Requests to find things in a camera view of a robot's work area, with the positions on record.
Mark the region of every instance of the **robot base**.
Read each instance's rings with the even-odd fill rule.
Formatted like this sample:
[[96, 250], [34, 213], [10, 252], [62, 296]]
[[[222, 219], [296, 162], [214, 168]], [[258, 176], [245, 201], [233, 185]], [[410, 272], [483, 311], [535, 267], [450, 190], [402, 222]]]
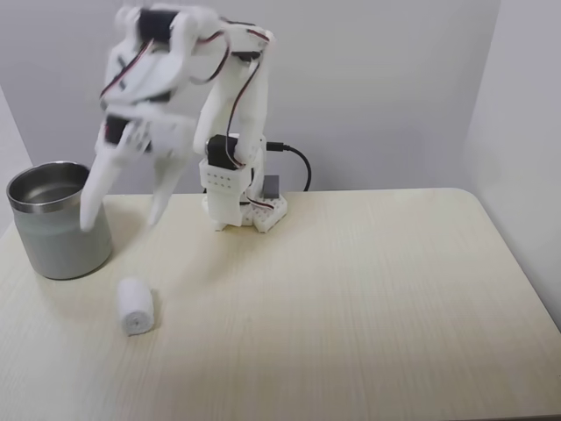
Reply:
[[[253, 204], [247, 204], [242, 206], [242, 226], [255, 226], [257, 231], [265, 233], [269, 232], [288, 212], [288, 203], [283, 196], [279, 196], [278, 199], [259, 199], [260, 202], [271, 204], [274, 206], [274, 210], [269, 210], [266, 208], [260, 208], [259, 206]], [[207, 203], [207, 198], [202, 200], [202, 207], [208, 213], [209, 206]], [[215, 231], [222, 231], [227, 224], [222, 224], [217, 221], [212, 221]]]

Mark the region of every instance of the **metal cup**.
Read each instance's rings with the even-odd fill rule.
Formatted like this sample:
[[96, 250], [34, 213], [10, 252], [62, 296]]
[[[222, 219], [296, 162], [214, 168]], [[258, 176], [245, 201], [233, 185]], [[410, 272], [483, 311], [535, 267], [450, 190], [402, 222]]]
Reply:
[[90, 232], [80, 229], [80, 196], [89, 169], [49, 162], [16, 175], [6, 192], [14, 221], [35, 271], [72, 279], [99, 268], [110, 256], [111, 236], [103, 207]]

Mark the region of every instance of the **red wire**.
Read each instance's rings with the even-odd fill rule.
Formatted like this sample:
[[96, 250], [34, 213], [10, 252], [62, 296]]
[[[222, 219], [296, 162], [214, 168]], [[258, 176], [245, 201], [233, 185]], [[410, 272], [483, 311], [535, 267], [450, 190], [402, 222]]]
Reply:
[[115, 78], [113, 78], [113, 80], [109, 83], [109, 85], [107, 85], [105, 88], [103, 88], [102, 93], [100, 95], [100, 97], [103, 97], [107, 91], [111, 88], [113, 88], [117, 83], [119, 83], [123, 77], [129, 73], [129, 71], [134, 67], [135, 64], [138, 63], [138, 61], [142, 58], [142, 56], [146, 53], [146, 51], [148, 51], [148, 48], [152, 45], [153, 40], [151, 40], [150, 42], [146, 43], [138, 52], [138, 54], [134, 57], [134, 59], [131, 60], [131, 62], [129, 64], [127, 64], [123, 70], [121, 70], [121, 73], [119, 73], [117, 76], [115, 76]]
[[250, 199], [249, 197], [247, 197], [247, 200], [249, 201], [249, 203], [255, 204], [256, 206], [262, 206], [262, 207], [264, 207], [264, 208], [270, 209], [271, 211], [274, 211], [274, 206], [272, 206], [272, 205], [269, 204], [269, 203], [258, 202], [258, 201], [256, 201], [256, 200]]
[[257, 73], [257, 71], [259, 70], [259, 67], [261, 66], [261, 62], [257, 63], [257, 66], [255, 67], [255, 70], [253, 70], [252, 74], [249, 76], [249, 79], [247, 79], [247, 81], [245, 82], [244, 86], [242, 87], [242, 89], [239, 91], [238, 96], [236, 97], [236, 100], [234, 101], [234, 104], [231, 107], [231, 114], [230, 114], [230, 120], [228, 121], [228, 128], [226, 129], [226, 153], [228, 155], [228, 158], [230, 158], [230, 161], [232, 161], [232, 163], [234, 165], [236, 165], [237, 167], [243, 167], [244, 164], [242, 164], [241, 162], [238, 162], [238, 160], [236, 160], [236, 158], [234, 158], [233, 156], [230, 156], [230, 153], [228, 152], [228, 139], [230, 138], [230, 128], [231, 128], [231, 122], [234, 119], [234, 113], [236, 112], [236, 107], [238, 106], [239, 100], [241, 99], [242, 95], [244, 94], [245, 90], [247, 89], [247, 87], [249, 86], [249, 84], [251, 83], [253, 77], [255, 76], [255, 74]]
[[271, 41], [266, 35], [263, 35], [261, 32], [254, 31], [253, 29], [246, 29], [246, 31], [250, 34], [257, 35], [261, 39], [264, 39], [266, 42]]
[[[224, 36], [224, 31], [214, 32], [208, 38], [198, 39], [196, 41], [196, 43], [197, 44], [208, 44], [211, 41], [214, 41], [216, 38], [221, 37], [221, 36]], [[224, 51], [224, 56], [220, 60], [220, 63], [218, 64], [218, 67], [214, 71], [214, 73], [212, 75], [210, 75], [210, 77], [208, 77], [207, 79], [198, 79], [198, 78], [193, 78], [192, 77], [191, 78], [192, 82], [195, 82], [197, 84], [204, 84], [204, 83], [209, 83], [209, 82], [212, 82], [213, 80], [215, 80], [217, 78], [217, 76], [220, 75], [220, 72], [222, 72], [222, 69], [224, 68], [224, 65], [226, 64], [226, 61], [228, 60], [228, 57], [230, 57], [230, 41], [226, 38], [226, 50]]]

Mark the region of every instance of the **black connector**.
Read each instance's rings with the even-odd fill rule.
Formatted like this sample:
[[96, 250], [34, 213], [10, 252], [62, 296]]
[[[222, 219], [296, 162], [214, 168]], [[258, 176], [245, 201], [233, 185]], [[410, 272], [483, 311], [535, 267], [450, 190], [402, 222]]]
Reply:
[[274, 152], [283, 152], [284, 143], [282, 142], [267, 142], [266, 143], [266, 150], [267, 151], [274, 151]]

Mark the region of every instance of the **black cable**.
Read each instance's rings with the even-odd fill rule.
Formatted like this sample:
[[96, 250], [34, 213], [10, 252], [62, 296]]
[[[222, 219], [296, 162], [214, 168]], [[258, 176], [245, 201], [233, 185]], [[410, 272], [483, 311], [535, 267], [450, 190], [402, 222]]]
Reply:
[[304, 164], [306, 164], [306, 169], [308, 170], [308, 180], [306, 181], [306, 187], [304, 188], [304, 191], [309, 190], [309, 185], [312, 183], [312, 167], [311, 167], [311, 165], [309, 165], [309, 161], [308, 161], [308, 158], [306, 158], [306, 155], [304, 155], [302, 152], [300, 152], [295, 147], [285, 145], [284, 143], [281, 143], [281, 142], [267, 142], [266, 143], [266, 150], [267, 151], [274, 151], [274, 152], [289, 151], [289, 152], [297, 154], [300, 158], [302, 158], [302, 161], [304, 161]]

